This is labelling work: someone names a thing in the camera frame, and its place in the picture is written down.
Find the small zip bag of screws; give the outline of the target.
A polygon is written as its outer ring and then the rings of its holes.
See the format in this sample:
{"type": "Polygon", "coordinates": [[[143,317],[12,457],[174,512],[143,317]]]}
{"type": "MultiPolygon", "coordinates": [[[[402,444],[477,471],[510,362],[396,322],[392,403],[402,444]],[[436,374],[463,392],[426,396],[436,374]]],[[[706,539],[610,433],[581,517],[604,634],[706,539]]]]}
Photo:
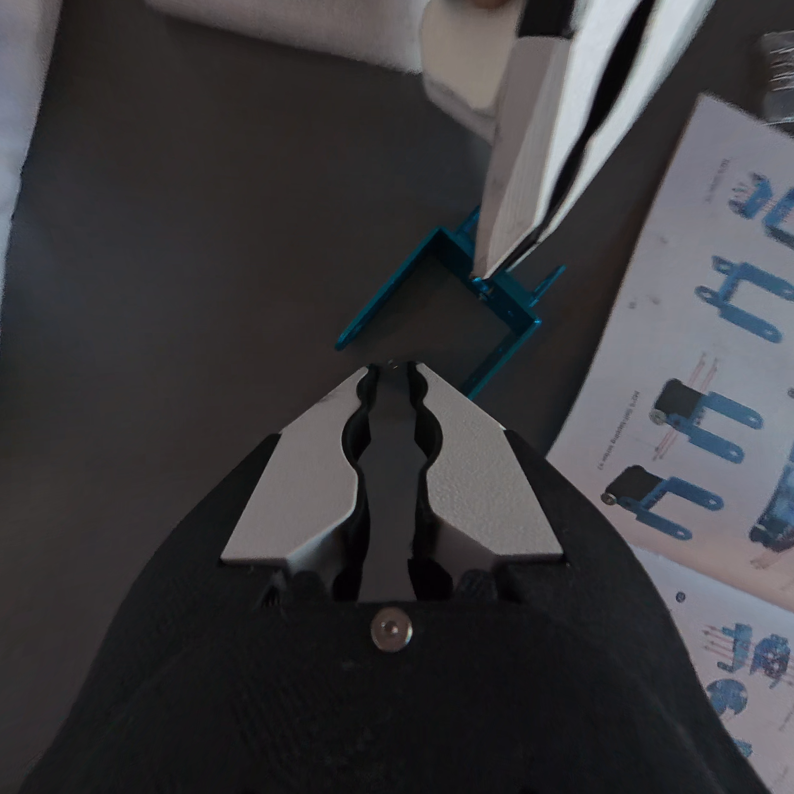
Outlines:
{"type": "Polygon", "coordinates": [[[759,39],[763,74],[760,111],[771,125],[793,125],[793,30],[766,33],[759,39]]]}

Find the blue metal U bracket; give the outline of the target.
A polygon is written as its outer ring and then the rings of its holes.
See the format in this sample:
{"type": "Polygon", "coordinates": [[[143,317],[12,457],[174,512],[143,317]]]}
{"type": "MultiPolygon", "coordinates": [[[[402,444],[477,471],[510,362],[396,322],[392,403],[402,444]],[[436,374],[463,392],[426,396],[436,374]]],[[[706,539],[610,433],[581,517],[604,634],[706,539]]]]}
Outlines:
{"type": "MultiPolygon", "coordinates": [[[[444,226],[438,226],[419,243],[351,323],[344,328],[334,344],[336,351],[343,351],[360,336],[366,325],[386,306],[390,298],[402,287],[402,284],[406,283],[426,260],[437,260],[450,273],[445,265],[450,262],[451,256],[455,256],[457,253],[456,246],[452,242],[452,231],[444,226]]],[[[479,395],[497,372],[509,362],[511,357],[541,325],[541,318],[535,313],[535,307],[529,311],[523,311],[517,304],[505,300],[481,303],[506,326],[507,334],[459,386],[459,391],[470,400],[479,395]]]]}
{"type": "Polygon", "coordinates": [[[452,233],[452,242],[457,253],[451,256],[445,267],[452,275],[483,303],[505,300],[517,304],[523,311],[534,308],[551,286],[564,272],[564,266],[557,266],[533,288],[528,288],[516,280],[506,270],[498,272],[489,279],[475,277],[473,256],[476,234],[480,220],[480,207],[477,206],[452,233]]]}

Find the white foam packing block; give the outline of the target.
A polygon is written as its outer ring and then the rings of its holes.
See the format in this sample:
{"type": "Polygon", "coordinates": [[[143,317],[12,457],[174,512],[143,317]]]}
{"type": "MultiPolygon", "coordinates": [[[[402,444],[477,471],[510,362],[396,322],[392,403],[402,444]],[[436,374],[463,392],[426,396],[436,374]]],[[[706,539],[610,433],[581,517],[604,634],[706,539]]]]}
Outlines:
{"type": "Polygon", "coordinates": [[[148,1],[189,22],[397,72],[421,71],[427,1],[148,1]]]}

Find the assembly instruction booklet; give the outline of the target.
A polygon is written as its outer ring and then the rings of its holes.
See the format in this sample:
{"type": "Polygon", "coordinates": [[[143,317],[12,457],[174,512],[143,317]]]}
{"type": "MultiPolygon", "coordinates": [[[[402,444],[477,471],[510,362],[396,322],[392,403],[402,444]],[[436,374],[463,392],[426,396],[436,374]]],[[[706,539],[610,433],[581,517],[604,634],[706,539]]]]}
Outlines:
{"type": "Polygon", "coordinates": [[[698,98],[549,453],[770,792],[793,789],[792,164],[790,137],[698,98]]]}

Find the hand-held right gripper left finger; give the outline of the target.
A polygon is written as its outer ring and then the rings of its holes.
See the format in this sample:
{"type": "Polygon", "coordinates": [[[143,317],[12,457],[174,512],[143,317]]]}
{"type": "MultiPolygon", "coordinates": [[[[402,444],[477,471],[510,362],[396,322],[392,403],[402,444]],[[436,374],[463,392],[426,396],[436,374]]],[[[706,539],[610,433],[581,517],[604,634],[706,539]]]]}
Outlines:
{"type": "Polygon", "coordinates": [[[379,367],[359,368],[280,431],[273,453],[221,554],[316,574],[333,597],[357,597],[370,516],[359,459],[379,367]]]}

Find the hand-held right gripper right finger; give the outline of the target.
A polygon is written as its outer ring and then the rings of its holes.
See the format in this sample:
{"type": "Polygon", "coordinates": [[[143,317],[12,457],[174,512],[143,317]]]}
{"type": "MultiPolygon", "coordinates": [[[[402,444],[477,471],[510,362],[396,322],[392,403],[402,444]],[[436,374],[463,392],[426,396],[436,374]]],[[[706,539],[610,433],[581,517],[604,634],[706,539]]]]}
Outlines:
{"type": "Polygon", "coordinates": [[[417,600],[448,600],[471,571],[557,563],[561,543],[504,426],[426,364],[408,364],[419,473],[408,571],[417,600]]]}

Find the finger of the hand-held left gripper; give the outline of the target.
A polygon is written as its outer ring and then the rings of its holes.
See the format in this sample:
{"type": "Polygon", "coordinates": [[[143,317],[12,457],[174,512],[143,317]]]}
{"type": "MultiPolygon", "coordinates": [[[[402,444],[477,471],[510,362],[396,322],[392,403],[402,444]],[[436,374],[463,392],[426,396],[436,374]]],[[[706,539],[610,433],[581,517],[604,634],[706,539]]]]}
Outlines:
{"type": "Polygon", "coordinates": [[[714,2],[587,2],[572,35],[537,196],[511,179],[507,266],[542,243],[589,187],[690,45],[714,2]]]}
{"type": "Polygon", "coordinates": [[[507,266],[507,197],[511,179],[528,176],[537,196],[544,151],[550,144],[572,37],[522,36],[514,44],[502,82],[481,213],[474,276],[489,279],[507,266]]]}

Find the dark grey desk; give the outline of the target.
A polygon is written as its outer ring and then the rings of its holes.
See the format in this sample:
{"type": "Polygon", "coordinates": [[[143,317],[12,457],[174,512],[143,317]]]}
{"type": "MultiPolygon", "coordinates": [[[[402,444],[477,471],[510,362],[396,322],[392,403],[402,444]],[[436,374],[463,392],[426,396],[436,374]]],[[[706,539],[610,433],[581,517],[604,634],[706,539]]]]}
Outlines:
{"type": "Polygon", "coordinates": [[[64,3],[2,309],[2,792],[768,792],[543,459],[639,230],[615,187],[551,247],[584,272],[484,400],[563,561],[414,597],[426,458],[387,360],[456,382],[499,324],[430,267],[402,323],[332,345],[479,203],[488,155],[417,77],[64,3]],[[370,361],[369,593],[224,564],[280,427],[370,361]]]}

